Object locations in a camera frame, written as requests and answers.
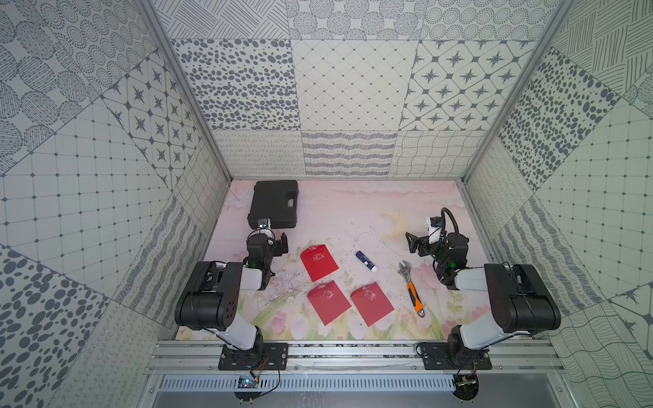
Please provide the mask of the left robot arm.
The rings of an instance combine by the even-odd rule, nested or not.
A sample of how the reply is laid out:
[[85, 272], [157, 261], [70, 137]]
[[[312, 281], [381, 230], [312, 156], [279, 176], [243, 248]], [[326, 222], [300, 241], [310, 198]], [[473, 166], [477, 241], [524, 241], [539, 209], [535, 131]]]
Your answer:
[[206, 331], [221, 339], [237, 357], [263, 354], [263, 335], [238, 313], [242, 291], [267, 289], [275, 273], [272, 261], [288, 253], [287, 235], [277, 238], [271, 229], [259, 228], [247, 238], [248, 256], [242, 262], [197, 263], [174, 308], [174, 320], [193, 331]]

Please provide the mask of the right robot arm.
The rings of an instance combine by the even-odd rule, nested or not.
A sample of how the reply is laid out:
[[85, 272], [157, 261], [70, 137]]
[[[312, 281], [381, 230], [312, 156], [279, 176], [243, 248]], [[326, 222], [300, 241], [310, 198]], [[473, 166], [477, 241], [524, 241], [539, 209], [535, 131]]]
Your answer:
[[509, 338], [559, 328], [559, 307], [533, 265], [486, 263], [469, 268], [469, 239], [457, 232], [442, 233], [437, 241], [407, 233], [406, 240], [410, 253], [433, 258], [437, 280], [448, 290], [484, 292], [489, 298], [489, 312], [452, 328], [448, 359], [460, 364]]

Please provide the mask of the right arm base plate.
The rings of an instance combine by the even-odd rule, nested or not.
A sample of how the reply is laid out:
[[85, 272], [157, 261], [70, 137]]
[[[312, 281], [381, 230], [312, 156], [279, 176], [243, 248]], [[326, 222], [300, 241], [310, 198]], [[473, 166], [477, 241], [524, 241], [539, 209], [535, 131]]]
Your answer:
[[492, 363], [487, 350], [470, 350], [462, 347], [449, 350], [445, 343], [419, 343], [416, 347], [425, 370], [489, 371]]

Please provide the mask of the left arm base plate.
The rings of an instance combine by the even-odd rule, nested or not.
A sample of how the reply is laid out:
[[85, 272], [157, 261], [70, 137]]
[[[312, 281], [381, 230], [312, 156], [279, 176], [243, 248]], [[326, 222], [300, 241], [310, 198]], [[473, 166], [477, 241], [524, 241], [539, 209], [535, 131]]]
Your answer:
[[219, 370], [226, 371], [285, 371], [288, 344], [264, 343], [251, 350], [236, 350], [224, 346], [220, 354]]

